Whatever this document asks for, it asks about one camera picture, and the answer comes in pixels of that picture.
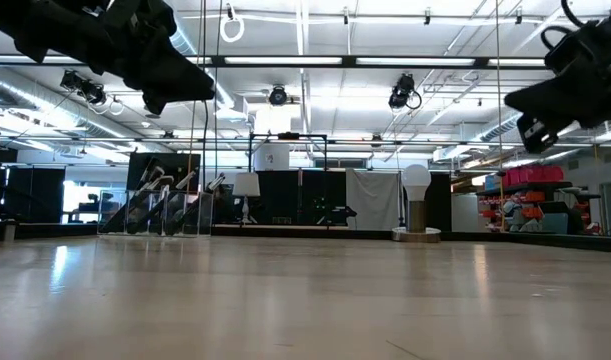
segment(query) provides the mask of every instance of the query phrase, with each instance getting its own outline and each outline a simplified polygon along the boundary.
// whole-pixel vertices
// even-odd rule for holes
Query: ceiling
[[[191,44],[189,48],[199,49],[201,1],[167,2],[176,11],[179,28]],[[220,0],[207,1],[207,55],[342,56],[349,52],[366,56],[541,57],[547,51],[538,36],[540,23],[545,19],[567,23],[557,0],[231,0],[229,3],[234,6],[237,16],[243,18],[245,31],[240,40],[230,43],[219,36],[218,14],[222,3]],[[572,5],[574,13],[581,18],[605,17],[610,8],[608,0],[576,0]],[[345,11],[349,15],[349,25],[343,22]],[[431,15],[429,25],[423,24],[426,11]],[[500,22],[498,34],[496,12]],[[521,12],[524,21],[515,24]],[[308,18],[310,21],[309,25],[302,26],[302,37],[296,20],[299,13],[305,21]],[[237,24],[227,24],[226,29],[229,36],[233,36]],[[17,54],[13,41],[2,33],[0,54]],[[29,83],[67,95],[60,87],[67,68],[36,65],[10,67],[9,70]],[[211,102],[207,114],[201,103],[177,103],[168,105],[160,119],[152,120],[145,117],[148,112],[144,109],[141,93],[126,87],[121,79],[110,74],[98,76],[80,67],[76,71],[103,84],[105,91],[125,106],[120,115],[106,112],[102,116],[129,129],[130,136],[158,138],[164,130],[174,130],[175,135],[188,137],[193,124],[194,137],[202,137],[206,115],[209,129],[215,130],[216,109]],[[422,107],[411,114],[393,114],[387,105],[392,86],[402,72],[413,75],[423,96]],[[310,84],[310,94],[305,99],[302,99],[303,76]],[[291,116],[291,130],[295,132],[308,128],[311,133],[339,139],[369,139],[373,133],[379,133],[385,139],[470,140],[464,135],[465,126],[480,131],[498,122],[499,113],[501,119],[512,114],[502,105],[499,109],[499,95],[502,99],[508,92],[551,76],[544,70],[311,68],[304,69],[301,74],[298,68],[221,68],[217,80],[228,94],[244,96],[252,115],[267,106],[264,91],[271,91],[275,84],[284,85],[288,94],[297,98],[297,104],[285,107]],[[478,83],[472,86],[473,80]],[[31,86],[25,91],[31,93]],[[86,107],[77,96],[70,96],[68,100]],[[307,119],[301,117],[302,100],[311,106],[309,127],[303,124]],[[216,135],[220,139],[246,137],[249,131],[244,121],[221,118],[217,126]],[[30,126],[24,135],[36,135],[39,130]],[[587,133],[578,130],[567,134],[584,135]],[[510,131],[503,135],[503,140],[517,142],[520,138]],[[20,143],[10,146],[24,148]],[[188,144],[166,145],[169,150],[188,147]],[[222,144],[219,148],[244,150],[240,145]],[[431,153],[436,148],[432,145],[408,146],[399,150],[401,153]],[[380,151],[394,149],[396,147],[389,146]],[[346,146],[343,150],[371,151],[360,146]]]

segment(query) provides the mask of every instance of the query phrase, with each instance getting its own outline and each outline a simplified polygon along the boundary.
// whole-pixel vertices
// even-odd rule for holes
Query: lamp
[[[425,192],[432,183],[429,170],[422,165],[410,165],[403,172],[403,186],[407,191],[407,231],[425,232]]]
[[[251,224],[249,220],[249,204],[247,198],[249,196],[261,196],[261,189],[258,185],[258,174],[256,173],[240,173],[236,174],[234,180],[234,196],[244,196],[243,203],[243,224]]]

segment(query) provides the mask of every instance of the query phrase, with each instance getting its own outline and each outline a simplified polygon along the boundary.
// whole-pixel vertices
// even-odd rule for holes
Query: wall
[[[565,159],[557,165],[561,166],[565,172],[565,180],[571,181],[574,186],[587,186],[592,194],[600,194],[600,185],[611,183],[611,163],[603,163],[604,155],[609,152],[611,152],[611,149],[600,149],[598,164],[593,156],[582,156]],[[569,170],[568,163],[573,159],[578,159],[579,167],[575,170]],[[601,201],[591,200],[590,211],[592,221],[600,222]]]

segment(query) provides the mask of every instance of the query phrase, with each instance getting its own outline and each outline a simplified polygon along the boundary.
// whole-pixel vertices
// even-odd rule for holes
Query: shelf
[[[571,187],[571,186],[572,186],[572,183],[569,181],[559,181],[559,182],[553,182],[553,183],[545,183],[545,182],[527,183],[527,184],[509,186],[503,189],[504,190],[503,195],[511,195],[513,193],[516,193],[519,191],[525,191],[525,190],[554,191],[557,189],[562,189],[562,188]],[[500,194],[501,194],[501,189],[485,190],[485,191],[476,193],[477,196],[499,196]]]

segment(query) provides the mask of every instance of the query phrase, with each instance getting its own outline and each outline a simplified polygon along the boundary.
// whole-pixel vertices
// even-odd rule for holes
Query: black curtain
[[[260,198],[250,198],[250,215],[259,224],[296,224],[298,171],[258,171]],[[237,207],[238,213],[242,204]]]
[[[5,206],[29,222],[59,224],[63,214],[63,181],[65,169],[12,168]]]
[[[303,171],[301,216],[302,225],[316,225],[326,215],[325,204],[330,211],[347,204],[347,181],[345,172]]]
[[[449,174],[432,174],[425,193],[427,226],[452,231],[452,181]]]

